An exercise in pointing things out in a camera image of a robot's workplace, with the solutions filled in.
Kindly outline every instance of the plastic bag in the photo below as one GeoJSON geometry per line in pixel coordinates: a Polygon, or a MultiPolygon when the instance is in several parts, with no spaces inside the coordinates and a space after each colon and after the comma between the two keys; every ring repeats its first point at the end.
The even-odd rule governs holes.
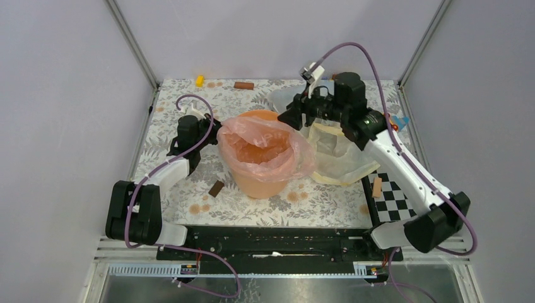
{"type": "Polygon", "coordinates": [[[349,185],[380,166],[344,136],[340,123],[313,123],[308,141],[315,150],[317,166],[311,177],[318,183],[349,185]]]}
{"type": "Polygon", "coordinates": [[[282,122],[235,117],[222,125],[218,148],[228,166],[240,175],[278,182],[310,175],[315,169],[311,145],[282,122]]]}

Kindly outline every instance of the gray wall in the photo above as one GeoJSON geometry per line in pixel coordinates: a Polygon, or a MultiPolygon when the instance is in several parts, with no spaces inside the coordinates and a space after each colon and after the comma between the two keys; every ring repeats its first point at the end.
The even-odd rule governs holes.
{"type": "MultiPolygon", "coordinates": [[[[299,78],[309,60],[358,41],[383,79],[397,79],[440,0],[119,0],[159,79],[299,78]]],[[[326,62],[329,71],[372,78],[356,49],[326,62]]]]}
{"type": "Polygon", "coordinates": [[[407,92],[433,173],[472,199],[485,302],[535,290],[535,2],[454,1],[407,92]]]}
{"type": "Polygon", "coordinates": [[[75,302],[149,85],[104,1],[0,4],[0,302],[75,302]]]}

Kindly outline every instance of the checkerboard pattern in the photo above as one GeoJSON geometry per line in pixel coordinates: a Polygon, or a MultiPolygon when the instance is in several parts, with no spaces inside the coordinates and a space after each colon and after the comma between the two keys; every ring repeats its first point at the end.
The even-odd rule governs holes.
{"type": "Polygon", "coordinates": [[[386,172],[372,172],[368,178],[373,186],[373,180],[379,177],[382,179],[381,197],[375,199],[375,207],[379,215],[379,221],[391,222],[409,219],[416,216],[411,203],[405,197],[399,186],[390,179],[386,172]]]}

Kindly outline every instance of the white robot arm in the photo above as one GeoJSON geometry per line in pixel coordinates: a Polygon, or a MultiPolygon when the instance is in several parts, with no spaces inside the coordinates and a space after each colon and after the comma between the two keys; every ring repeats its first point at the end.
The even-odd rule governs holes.
{"type": "Polygon", "coordinates": [[[129,238],[137,243],[153,245],[184,245],[187,229],[183,225],[162,220],[161,199],[180,180],[190,175],[201,161],[200,151],[208,144],[217,144],[217,132],[221,123],[213,119],[213,127],[206,140],[181,158],[175,159],[192,148],[209,131],[210,115],[203,114],[192,104],[178,121],[175,137],[167,154],[164,167],[157,174],[141,176],[132,182],[115,183],[106,222],[106,236],[124,240],[127,206],[134,188],[144,177],[148,178],[140,187],[137,203],[132,208],[129,238]]]}
{"type": "Polygon", "coordinates": [[[338,74],[334,80],[334,93],[321,95],[316,83],[323,68],[318,66],[314,69],[314,65],[302,70],[307,87],[303,93],[294,96],[286,112],[279,115],[279,121],[295,129],[301,129],[303,125],[302,114],[305,114],[306,126],[310,126],[316,118],[340,122],[345,136],[381,164],[399,184],[417,214],[409,220],[374,227],[369,231],[368,240],[373,241],[378,249],[412,245],[427,253],[459,231],[461,217],[444,203],[443,197],[449,198],[463,215],[470,205],[468,197],[462,192],[452,194],[403,144],[397,148],[397,133],[394,132],[392,137],[385,115],[367,107],[365,85],[357,74],[338,74]]]}

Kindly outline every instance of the floral tablecloth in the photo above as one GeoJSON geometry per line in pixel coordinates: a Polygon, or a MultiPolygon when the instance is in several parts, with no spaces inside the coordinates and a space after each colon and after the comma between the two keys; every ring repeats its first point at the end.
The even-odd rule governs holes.
{"type": "MultiPolygon", "coordinates": [[[[379,91],[373,81],[365,81],[368,106],[381,109],[379,91]]],[[[198,88],[194,80],[165,80],[155,104],[143,151],[136,167],[139,178],[165,160],[171,139],[176,136],[176,99],[186,93],[204,97],[213,106],[216,119],[224,121],[253,109],[272,109],[266,95],[279,88],[301,85],[301,80],[205,80],[198,88]],[[254,90],[237,90],[235,81],[254,83],[254,90]]],[[[393,81],[383,81],[389,112],[403,116],[393,81]]],[[[193,99],[181,104],[186,106],[193,99]]],[[[202,102],[199,109],[208,112],[202,102]]],[[[411,150],[407,131],[399,133],[411,150]]],[[[201,151],[197,169],[162,197],[164,220],[179,224],[261,225],[289,227],[370,228],[372,226],[361,182],[350,186],[328,186],[311,178],[290,181],[277,196],[253,199],[236,186],[217,146],[201,151]],[[208,191],[217,181],[225,183],[216,198],[208,191]]]]}

